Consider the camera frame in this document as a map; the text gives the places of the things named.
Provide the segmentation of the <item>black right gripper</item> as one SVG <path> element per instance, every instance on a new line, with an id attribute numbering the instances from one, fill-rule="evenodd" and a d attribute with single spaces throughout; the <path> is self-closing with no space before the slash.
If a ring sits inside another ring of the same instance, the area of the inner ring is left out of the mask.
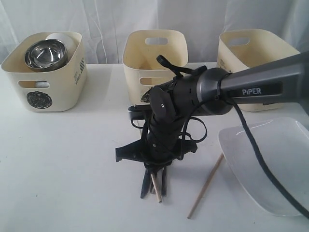
<path id="1" fill-rule="evenodd" d="M 173 160 L 182 160 L 185 154 L 195 153 L 197 142 L 186 140 L 185 131 L 182 131 L 191 116 L 188 114 L 166 123 L 154 115 L 153 124 L 145 121 L 139 140 L 115 149 L 116 161 L 127 159 L 142 162 L 147 172 L 154 174 L 155 166 L 163 166 L 164 170 Z"/>

